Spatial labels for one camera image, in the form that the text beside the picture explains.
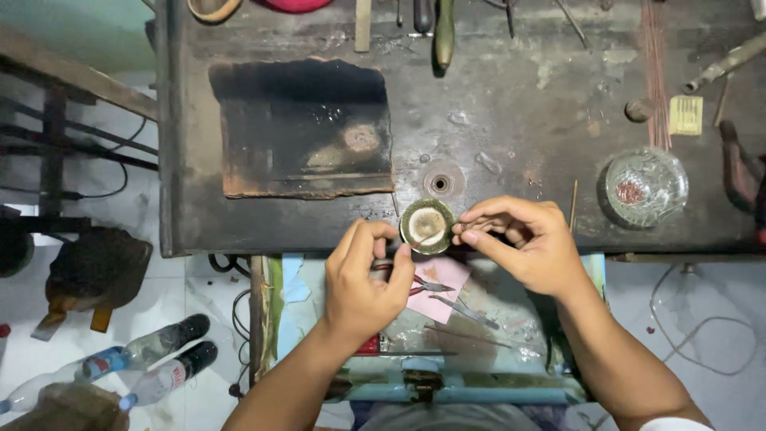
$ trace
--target hand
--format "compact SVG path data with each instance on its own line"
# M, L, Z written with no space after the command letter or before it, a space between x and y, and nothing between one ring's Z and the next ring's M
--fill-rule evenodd
M504 234L516 248L487 232ZM500 196L477 203L452 227L463 242L492 259L534 292L560 298L590 284L564 215L553 202Z
M385 257L385 240L399 232L387 222L356 219L325 262L326 320L331 337L358 349L404 310L415 275L409 244L394 256L388 283L370 278L373 258Z

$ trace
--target floor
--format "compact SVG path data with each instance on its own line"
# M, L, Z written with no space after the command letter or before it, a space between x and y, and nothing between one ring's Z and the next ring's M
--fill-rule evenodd
M129 84L146 84L147 76L123 77ZM152 92L143 88L148 94ZM18 83L0 81L0 92L33 107L41 108L42 96ZM70 110L69 116L101 127L120 136L130 136L140 125L137 116L115 107L99 104ZM39 123L18 119L26 127ZM157 146L156 126L148 123L137 142ZM0 159L0 183L34 188L34 160ZM126 344L165 324L197 312L208 314L213 327L208 336L219 346L219 358L209 371L175 391L155 406L131 412L131 430L209 430L220 429L236 400L228 387L240 373L237 349L241 339L231 329L231 303L247 288L247 280L237 274L214 272L203 255L162 259L159 256L158 212L159 182L156 173L128 167L129 184L118 196L91 199L67 205L67 215L88 215L98 225L115 225L131 235L150 241L154 254L138 297L114 312L110 329L99 334L88 329L89 313L72 313L64 326L48 343L29 337L47 310L44 281L47 266L55 258L59 245L41 245L35 249L31 264L13 278L0 279L0 323L11 326L9 337L0 339L0 398L17 385L45 372L77 360L89 353L115 344ZM78 160L66 166L67 189L84 193L113 190L121 184L119 167L102 160ZM3 202L33 203L30 196L0 194ZM672 350L650 313L652 290L668 265L607 263L606 296L618 321L660 358ZM711 316L742 319L750 330L731 321L712 321L699 331L682 352L719 371L736 371L752 361L740 373L723 376L682 359L668 360L669 367L681 378L692 397L721 431L762 431L766 423L766 265L710 264L697 268L702 277L683 285L673 272L658 289L656 309L660 323L679 344L701 321ZM243 321L248 313L243 303L238 310ZM118 373L100 380L99 385L124 394L136 379L134 373ZM567 425L588 431L586 423L596 423L603 410L596 404L570 409ZM0 416L0 425L17 413ZM609 419L601 429L615 429Z

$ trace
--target workbench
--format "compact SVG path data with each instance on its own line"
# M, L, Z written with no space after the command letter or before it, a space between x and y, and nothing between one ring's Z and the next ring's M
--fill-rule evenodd
M161 248L165 257L199 252L330 250L357 217L398 223L391 194L331 200L227 199L221 184L220 107L213 64L340 58L376 67L391 111L398 208L428 197L429 178L456 172L442 200L459 214L508 194L551 200L568 215L579 182L574 237L581 252L754 252L752 215L726 198L722 150L712 117L722 82L703 88L699 137L673 136L672 153L689 177L680 214L654 229L624 229L600 207L597 181L618 153L646 146L646 124L629 122L624 105L646 93L637 32L638 0L603 12L595 0L570 0L595 49L583 49L553 1L516 6L516 38L505 13L480 0L455 4L456 45L443 77L432 68L432 39L410 36L412 4L374 2L369 53L354 52L354 2L335 0L306 15L245 1L220 25L196 21L185 0L158 0ZM674 0L662 4L669 97L725 53L764 30L749 2ZM742 146L766 153L766 57L735 75L725 118Z

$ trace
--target water bottle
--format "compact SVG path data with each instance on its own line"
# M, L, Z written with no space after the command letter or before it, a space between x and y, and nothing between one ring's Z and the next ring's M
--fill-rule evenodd
M27 380L11 392L8 398L0 401L0 415L7 412L26 412L32 410L38 403L40 391L51 383L89 383L112 371L121 369L122 365L119 361L114 361L113 358L119 358L122 351L123 348L120 346L110 347L97 354L76 360L71 364L66 364L53 373L40 374ZM92 360L94 363L100 364L100 368L89 377L86 377L83 373L83 365L86 360Z
M144 373L130 393L119 401L119 408L130 410L134 406L148 406L165 398L172 390L208 367L218 356L212 341L202 341L186 352Z
M127 370L146 371L153 363L184 347L189 341L203 337L210 329L210 319L204 314L193 314L186 319L136 338L123 349L119 359ZM95 360L83 364L85 377L96 375L103 367Z

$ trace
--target pliers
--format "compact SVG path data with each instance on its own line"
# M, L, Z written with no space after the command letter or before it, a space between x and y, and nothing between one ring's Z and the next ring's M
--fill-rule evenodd
M375 265L372 268L370 268L372 271L384 271L388 269L393 269L393 264L390 263L383 263L380 265ZM432 292L449 292L454 291L455 289L442 285L441 283L430 283L429 281L425 281L423 278L420 278L417 274L414 277L414 280L416 283L421 285L419 288L412 288L410 289L410 296L414 294L419 294L422 291L432 291Z

